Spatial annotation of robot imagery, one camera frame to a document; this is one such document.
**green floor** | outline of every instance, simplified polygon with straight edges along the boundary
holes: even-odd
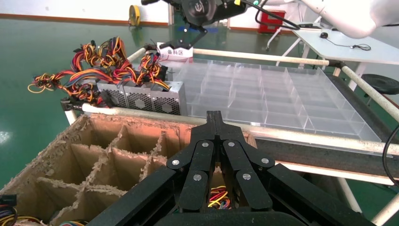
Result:
[[[0,142],[0,185],[7,183],[55,136],[68,126],[59,100],[65,96],[61,91],[32,94],[26,87],[32,76],[44,72],[56,73],[70,68],[73,50],[81,43],[94,39],[98,43],[113,36],[120,36],[128,53],[133,53],[146,43],[167,41],[178,37],[177,27],[143,27],[129,29],[127,26],[72,24],[0,19],[0,141],[1,135],[9,137]],[[270,35],[255,32],[234,32],[220,29],[200,40],[196,48],[227,50],[265,54]],[[268,54],[281,55],[296,39],[281,36],[272,42]],[[295,48],[289,56],[298,57]],[[207,59],[229,60],[224,57]],[[269,64],[259,60],[236,60],[243,63]],[[280,66],[296,66],[281,63]],[[394,127],[391,117],[372,104],[386,123]],[[365,216],[371,219],[394,195],[389,189],[370,183],[349,181]],[[399,215],[387,226],[399,225]]]

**white wall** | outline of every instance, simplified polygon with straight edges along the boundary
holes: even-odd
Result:
[[[281,6],[265,6],[267,10],[280,10],[285,11],[285,18],[291,15],[290,21],[299,22],[299,11],[297,3],[290,3]],[[306,6],[300,5],[299,7],[302,14],[305,13]],[[245,27],[245,28],[259,28],[259,24],[255,21],[255,15],[258,10],[254,7],[248,7],[247,11],[241,15],[230,18],[230,27]]]
[[[0,0],[0,13],[127,21],[130,5],[140,6],[141,21],[168,22],[168,4],[141,6],[141,0]]]

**black stool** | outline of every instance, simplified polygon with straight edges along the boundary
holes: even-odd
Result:
[[[396,81],[395,79],[378,74],[364,74],[362,75],[362,79],[381,94],[399,94],[399,81]],[[371,98],[367,101],[368,106],[370,106],[370,101]]]

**red cabinet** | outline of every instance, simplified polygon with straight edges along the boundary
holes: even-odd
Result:
[[[269,10],[269,11],[282,17],[282,18],[284,18],[285,14],[286,14],[285,11],[271,11],[271,10]],[[263,23],[283,24],[282,20],[278,20],[272,16],[267,15],[266,13],[262,13],[261,21]],[[259,33],[275,33],[278,28],[279,28],[278,26],[272,26],[272,25],[270,25],[270,26],[259,25],[258,32]]]

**metal mesh casing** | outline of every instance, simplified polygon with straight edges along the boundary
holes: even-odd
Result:
[[[165,83],[171,87],[168,92],[163,92],[160,87],[152,84],[135,87],[132,82],[117,88],[114,84],[100,81],[97,87],[101,92],[108,92],[117,107],[187,115],[183,82],[166,81]]]

